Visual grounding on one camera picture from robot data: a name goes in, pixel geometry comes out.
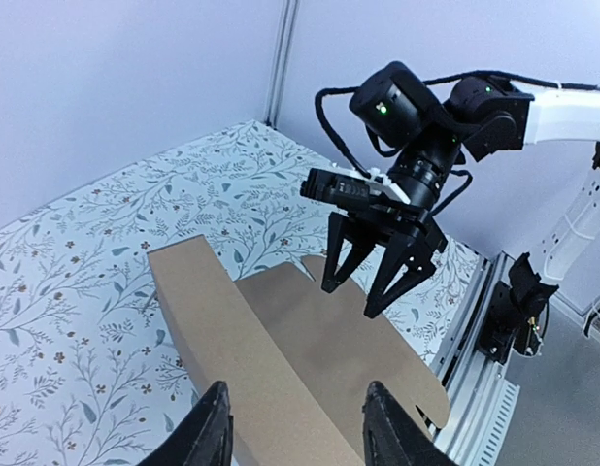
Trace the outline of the brown cardboard box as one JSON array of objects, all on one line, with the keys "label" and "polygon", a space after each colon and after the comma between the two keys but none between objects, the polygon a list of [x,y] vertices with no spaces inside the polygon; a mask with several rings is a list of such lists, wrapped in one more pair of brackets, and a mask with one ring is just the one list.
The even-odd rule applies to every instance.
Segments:
[{"label": "brown cardboard box", "polygon": [[362,407],[373,381],[433,444],[430,428],[447,425],[437,377],[385,317],[362,313],[356,283],[320,290],[320,257],[235,281],[196,237],[151,252],[149,263],[193,384],[204,393],[227,383],[238,463],[366,465]]}]

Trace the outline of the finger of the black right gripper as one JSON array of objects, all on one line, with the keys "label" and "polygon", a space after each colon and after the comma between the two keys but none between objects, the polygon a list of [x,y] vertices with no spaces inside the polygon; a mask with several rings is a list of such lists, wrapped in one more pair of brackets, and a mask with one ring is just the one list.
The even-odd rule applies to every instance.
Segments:
[{"label": "finger of the black right gripper", "polygon": [[374,250],[374,231],[353,217],[331,213],[321,289],[335,291]]},{"label": "finger of the black right gripper", "polygon": [[419,239],[394,234],[386,244],[382,261],[367,295],[364,315],[375,318],[408,291],[436,271],[433,249]]}]

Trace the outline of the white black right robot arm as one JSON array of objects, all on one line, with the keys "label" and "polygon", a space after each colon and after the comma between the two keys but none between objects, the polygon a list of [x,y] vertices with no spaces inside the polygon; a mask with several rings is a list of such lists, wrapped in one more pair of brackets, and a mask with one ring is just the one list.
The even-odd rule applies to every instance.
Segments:
[{"label": "white black right robot arm", "polygon": [[525,77],[488,70],[453,75],[450,83],[450,97],[441,100],[432,82],[393,61],[347,89],[350,110],[374,150],[393,159],[386,171],[352,157],[328,121],[323,100],[335,89],[316,95],[317,119],[348,159],[344,168],[312,170],[301,186],[304,197],[335,207],[321,287],[335,291],[383,247],[364,308],[369,318],[435,273],[434,255],[448,243],[436,221],[450,204],[442,189],[451,176],[472,180],[464,167],[468,158],[548,141],[587,141],[595,146],[592,169],[600,178],[600,87],[532,80],[524,91]]}]

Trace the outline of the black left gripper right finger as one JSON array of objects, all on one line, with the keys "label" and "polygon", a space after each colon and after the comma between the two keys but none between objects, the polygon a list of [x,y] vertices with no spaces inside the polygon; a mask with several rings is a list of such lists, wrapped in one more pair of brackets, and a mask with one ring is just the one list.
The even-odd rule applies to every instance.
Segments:
[{"label": "black left gripper right finger", "polygon": [[369,384],[362,413],[366,465],[456,465],[421,432],[383,383]]}]

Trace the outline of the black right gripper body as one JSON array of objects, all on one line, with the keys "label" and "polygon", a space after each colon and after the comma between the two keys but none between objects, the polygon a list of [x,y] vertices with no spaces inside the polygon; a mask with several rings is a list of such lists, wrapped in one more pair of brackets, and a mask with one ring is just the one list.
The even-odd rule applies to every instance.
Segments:
[{"label": "black right gripper body", "polygon": [[438,174],[436,166],[426,158],[399,158],[387,172],[379,170],[404,190],[411,199],[410,205],[401,208],[372,206],[363,212],[340,210],[371,228],[376,243],[381,246],[386,245],[394,233],[404,230],[423,240],[433,251],[442,252],[447,247],[448,240],[435,216],[461,194],[468,184],[464,183],[447,196],[442,195],[441,191],[448,176],[468,176],[468,171],[463,168],[464,163],[465,156],[459,152],[448,169]]}]

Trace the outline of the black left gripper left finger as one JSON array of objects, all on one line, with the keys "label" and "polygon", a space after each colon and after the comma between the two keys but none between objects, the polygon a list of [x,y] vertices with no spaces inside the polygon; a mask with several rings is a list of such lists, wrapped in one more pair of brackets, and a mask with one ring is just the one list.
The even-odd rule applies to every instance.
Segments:
[{"label": "black left gripper left finger", "polygon": [[227,383],[214,382],[170,436],[138,466],[230,466],[233,415]]}]

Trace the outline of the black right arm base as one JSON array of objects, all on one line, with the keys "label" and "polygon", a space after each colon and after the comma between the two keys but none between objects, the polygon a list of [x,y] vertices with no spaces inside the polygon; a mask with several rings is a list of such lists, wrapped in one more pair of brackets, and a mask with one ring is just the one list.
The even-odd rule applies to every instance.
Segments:
[{"label": "black right arm base", "polygon": [[505,364],[512,350],[525,357],[539,354],[550,314],[550,299],[559,286],[542,281],[525,252],[492,290],[477,348],[491,361]]}]

